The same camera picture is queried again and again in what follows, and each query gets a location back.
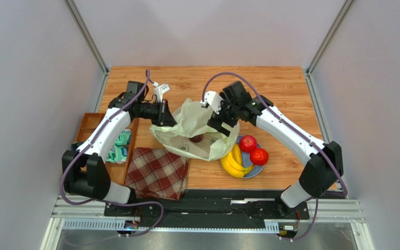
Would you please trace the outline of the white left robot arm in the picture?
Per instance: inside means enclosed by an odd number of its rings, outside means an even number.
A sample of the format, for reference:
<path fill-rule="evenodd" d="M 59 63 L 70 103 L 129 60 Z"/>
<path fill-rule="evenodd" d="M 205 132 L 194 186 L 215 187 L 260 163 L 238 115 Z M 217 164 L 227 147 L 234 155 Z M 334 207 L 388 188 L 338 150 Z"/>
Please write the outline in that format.
<path fill-rule="evenodd" d="M 62 156 L 63 175 L 60 194 L 80 195 L 89 200 L 127 204 L 132 190 L 113 182 L 105 163 L 108 153 L 121 133 L 135 118 L 148 119 L 159 127 L 177 124 L 163 95 L 168 84 L 152 82 L 154 102 L 146 101 L 147 83 L 129 81 L 126 91 L 114 98 L 100 124 L 76 150 L 67 150 Z"/>

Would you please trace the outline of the aluminium frame rail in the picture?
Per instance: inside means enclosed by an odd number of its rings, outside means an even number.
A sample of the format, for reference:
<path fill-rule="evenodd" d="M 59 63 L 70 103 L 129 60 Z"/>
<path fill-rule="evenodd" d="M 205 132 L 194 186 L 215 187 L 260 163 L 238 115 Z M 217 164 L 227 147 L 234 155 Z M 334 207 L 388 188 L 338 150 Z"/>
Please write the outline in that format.
<path fill-rule="evenodd" d="M 58 197 L 41 249 L 373 249 L 355 199 L 326 195 L 286 216 L 274 210 L 278 190 L 188 190 L 178 201 L 143 198 L 135 207 Z"/>

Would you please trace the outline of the orange wooden organizer tray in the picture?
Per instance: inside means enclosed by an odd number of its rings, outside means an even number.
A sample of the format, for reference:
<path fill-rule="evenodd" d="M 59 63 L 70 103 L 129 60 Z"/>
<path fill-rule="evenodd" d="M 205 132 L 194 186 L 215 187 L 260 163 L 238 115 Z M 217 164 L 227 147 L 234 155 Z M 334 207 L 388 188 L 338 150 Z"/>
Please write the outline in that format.
<path fill-rule="evenodd" d="M 129 121 L 126 120 L 125 116 L 115 118 L 114 121 L 108 122 L 108 125 L 102 129 L 101 133 L 96 137 L 96 140 L 93 141 L 93 134 L 96 133 L 97 128 L 101 126 L 109 116 L 109 114 L 100 112 L 84 113 L 74 145 L 76 149 L 84 149 L 89 145 L 89 149 L 87 149 L 83 155 L 89 156 L 97 154 L 101 156 L 112 182 L 123 185 L 126 181 L 128 166 L 132 159 L 133 150 L 135 149 L 139 120 L 134 119 L 133 121 Z M 123 164 L 110 163 L 107 161 L 108 152 L 112 148 L 117 137 L 125 129 L 130 129 L 132 131 L 131 142 L 127 147 L 127 161 Z"/>

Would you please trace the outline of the dark purple fake fruit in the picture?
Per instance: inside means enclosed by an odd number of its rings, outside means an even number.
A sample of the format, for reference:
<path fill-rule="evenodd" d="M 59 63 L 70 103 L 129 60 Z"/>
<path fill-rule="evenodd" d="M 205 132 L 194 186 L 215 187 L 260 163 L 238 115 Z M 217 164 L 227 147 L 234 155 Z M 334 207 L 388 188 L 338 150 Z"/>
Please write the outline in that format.
<path fill-rule="evenodd" d="M 191 137 L 190 141 L 193 142 L 193 143 L 199 143 L 199 142 L 201 142 L 203 140 L 203 138 L 204 138 L 204 136 L 202 134 L 200 134 L 200 135 L 196 135 L 194 137 Z"/>

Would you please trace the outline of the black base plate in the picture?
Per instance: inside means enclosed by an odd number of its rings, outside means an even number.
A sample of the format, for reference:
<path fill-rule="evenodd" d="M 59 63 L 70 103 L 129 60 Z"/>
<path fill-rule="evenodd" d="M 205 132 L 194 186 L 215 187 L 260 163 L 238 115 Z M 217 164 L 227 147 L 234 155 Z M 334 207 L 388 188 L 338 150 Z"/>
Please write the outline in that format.
<path fill-rule="evenodd" d="M 136 198 L 137 207 L 105 206 L 104 216 L 137 218 L 148 227 L 186 229 L 263 229 L 267 220 L 308 220 L 307 204 L 288 212 L 276 205 L 279 190 L 188 189 L 177 201 Z"/>

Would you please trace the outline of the red plaid cloth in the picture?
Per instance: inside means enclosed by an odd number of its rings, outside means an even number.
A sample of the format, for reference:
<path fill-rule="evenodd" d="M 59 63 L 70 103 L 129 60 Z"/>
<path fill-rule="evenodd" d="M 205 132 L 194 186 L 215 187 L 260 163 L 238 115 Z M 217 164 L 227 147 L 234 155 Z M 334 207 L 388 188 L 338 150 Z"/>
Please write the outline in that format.
<path fill-rule="evenodd" d="M 187 188 L 187 158 L 162 148 L 137 147 L 128 166 L 125 186 L 138 198 L 177 201 Z"/>

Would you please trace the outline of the pale green plastic bag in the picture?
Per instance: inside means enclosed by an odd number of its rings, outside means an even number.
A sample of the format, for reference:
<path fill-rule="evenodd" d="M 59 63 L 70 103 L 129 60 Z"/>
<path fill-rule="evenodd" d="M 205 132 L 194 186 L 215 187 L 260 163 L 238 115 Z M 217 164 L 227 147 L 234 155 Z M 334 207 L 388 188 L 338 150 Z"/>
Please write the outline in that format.
<path fill-rule="evenodd" d="M 223 127 L 230 131 L 230 135 L 225 136 L 207 125 L 212 114 L 213 110 L 210 107 L 203 108 L 199 101 L 193 102 L 188 98 L 172 113 L 177 125 L 174 127 L 152 125 L 150 132 L 167 151 L 173 154 L 204 161 L 219 160 L 229 153 L 236 143 L 240 125 L 237 124 L 232 128 L 224 124 Z M 190 141 L 190 138 L 200 134 L 204 136 L 201 142 Z"/>

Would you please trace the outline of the blue plastic plate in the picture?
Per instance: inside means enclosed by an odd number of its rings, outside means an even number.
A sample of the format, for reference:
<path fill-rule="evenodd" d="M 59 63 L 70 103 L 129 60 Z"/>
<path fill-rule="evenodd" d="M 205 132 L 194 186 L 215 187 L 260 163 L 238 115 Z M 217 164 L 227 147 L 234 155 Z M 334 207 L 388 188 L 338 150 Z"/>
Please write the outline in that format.
<path fill-rule="evenodd" d="M 240 141 L 241 137 L 243 137 L 243 135 L 239 135 L 237 137 L 237 141 L 236 141 L 235 144 L 239 145 L 239 141 Z M 242 152 L 242 156 L 243 156 L 243 165 L 244 165 L 244 167 L 249 167 L 250 165 L 253 164 L 249 159 L 249 153 Z M 263 169 L 263 166 L 255 165 L 254 169 L 249 174 L 247 174 L 244 178 L 241 178 L 241 179 L 252 178 L 252 177 L 258 175 L 262 171 L 262 169 Z"/>

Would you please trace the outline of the red fake apple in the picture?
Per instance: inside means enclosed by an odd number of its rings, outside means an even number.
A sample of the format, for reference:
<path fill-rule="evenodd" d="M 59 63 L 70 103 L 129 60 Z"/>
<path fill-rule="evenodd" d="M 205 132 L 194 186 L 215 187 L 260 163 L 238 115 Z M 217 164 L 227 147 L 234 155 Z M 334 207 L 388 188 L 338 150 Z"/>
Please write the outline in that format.
<path fill-rule="evenodd" d="M 245 135 L 239 141 L 239 148 L 242 152 L 250 153 L 257 148 L 258 144 L 252 135 Z"/>

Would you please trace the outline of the red fake tomato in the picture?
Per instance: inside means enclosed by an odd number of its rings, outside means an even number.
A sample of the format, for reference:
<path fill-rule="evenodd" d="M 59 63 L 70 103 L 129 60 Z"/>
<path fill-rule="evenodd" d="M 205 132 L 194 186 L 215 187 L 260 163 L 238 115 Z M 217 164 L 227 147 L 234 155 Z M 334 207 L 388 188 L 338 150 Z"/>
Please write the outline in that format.
<path fill-rule="evenodd" d="M 268 162 L 269 154 L 263 148 L 256 148 L 250 152 L 249 159 L 254 165 L 263 166 Z"/>

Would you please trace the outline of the yellow fake banana bunch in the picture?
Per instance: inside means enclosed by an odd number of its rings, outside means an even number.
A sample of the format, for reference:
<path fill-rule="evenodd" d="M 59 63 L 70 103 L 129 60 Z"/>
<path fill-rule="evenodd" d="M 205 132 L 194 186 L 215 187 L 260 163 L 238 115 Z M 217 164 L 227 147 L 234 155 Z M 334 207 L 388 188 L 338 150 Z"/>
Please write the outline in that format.
<path fill-rule="evenodd" d="M 232 150 L 220 159 L 223 169 L 232 177 L 244 178 L 255 167 L 254 164 L 244 167 L 242 152 L 237 144 L 234 144 Z"/>

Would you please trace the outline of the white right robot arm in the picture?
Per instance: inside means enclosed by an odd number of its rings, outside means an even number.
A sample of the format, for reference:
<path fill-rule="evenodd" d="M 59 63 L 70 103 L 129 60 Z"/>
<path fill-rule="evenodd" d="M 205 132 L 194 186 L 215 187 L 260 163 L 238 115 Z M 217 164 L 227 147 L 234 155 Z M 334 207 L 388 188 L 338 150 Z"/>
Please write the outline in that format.
<path fill-rule="evenodd" d="M 204 91 L 201 105 L 213 110 L 208 125 L 228 136 L 239 120 L 269 133 L 285 145 L 304 165 L 299 179 L 286 188 L 276 202 L 282 209 L 292 209 L 310 198 L 320 198 L 343 176 L 341 146 L 326 143 L 309 134 L 288 119 L 273 103 L 257 94 L 253 98 L 240 81 L 222 92 Z"/>

